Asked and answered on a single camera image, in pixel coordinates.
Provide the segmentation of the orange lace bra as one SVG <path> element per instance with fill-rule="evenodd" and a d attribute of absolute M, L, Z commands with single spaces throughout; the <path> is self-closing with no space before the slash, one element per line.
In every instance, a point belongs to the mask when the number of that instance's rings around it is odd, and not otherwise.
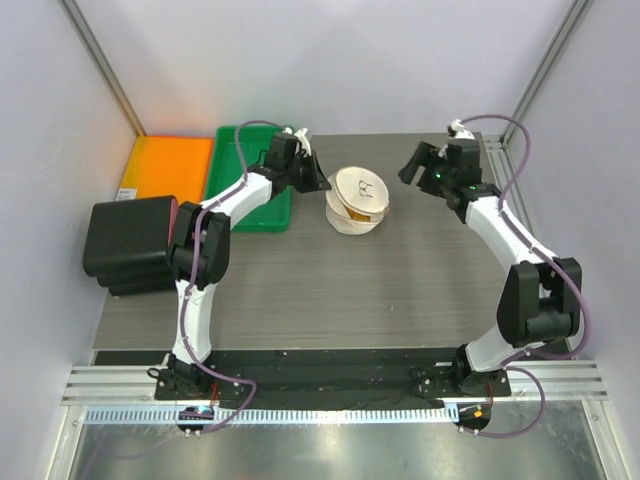
<path fill-rule="evenodd" d="M 356 211 L 347 210 L 347 213 L 349 215 L 349 217 L 354 220 L 354 221 L 359 221 L 359 222 L 370 222 L 371 221 L 371 217 L 369 215 L 363 215 L 361 213 L 358 213 Z"/>

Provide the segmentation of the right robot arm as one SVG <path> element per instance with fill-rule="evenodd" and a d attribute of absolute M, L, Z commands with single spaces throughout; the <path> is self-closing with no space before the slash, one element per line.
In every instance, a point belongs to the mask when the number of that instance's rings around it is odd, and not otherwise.
<path fill-rule="evenodd" d="M 578 333 L 580 264 L 540 246 L 511 215 L 500 190 L 483 182 L 477 140 L 453 138 L 442 147 L 421 142 L 398 177 L 444 199 L 506 272 L 495 326 L 461 345 L 453 357 L 450 377 L 458 393 L 486 394 L 498 382 L 501 368 L 527 349 Z"/>

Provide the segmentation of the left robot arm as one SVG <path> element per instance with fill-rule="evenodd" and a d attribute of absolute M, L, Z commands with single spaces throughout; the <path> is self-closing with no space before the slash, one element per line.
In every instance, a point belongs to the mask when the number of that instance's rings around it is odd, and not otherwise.
<path fill-rule="evenodd" d="M 157 400 L 205 398 L 221 382 L 249 386 L 255 393 L 254 381 L 212 367 L 211 313 L 216 289 L 229 266 L 231 232 L 289 187 L 300 193 L 331 188 L 306 128 L 276 132 L 264 159 L 253 165 L 247 164 L 239 144 L 242 129 L 238 126 L 234 132 L 242 168 L 239 179 L 208 200 L 183 203 L 177 212 L 166 254 L 178 298 L 177 333 L 166 366 L 148 371 L 156 380 Z"/>

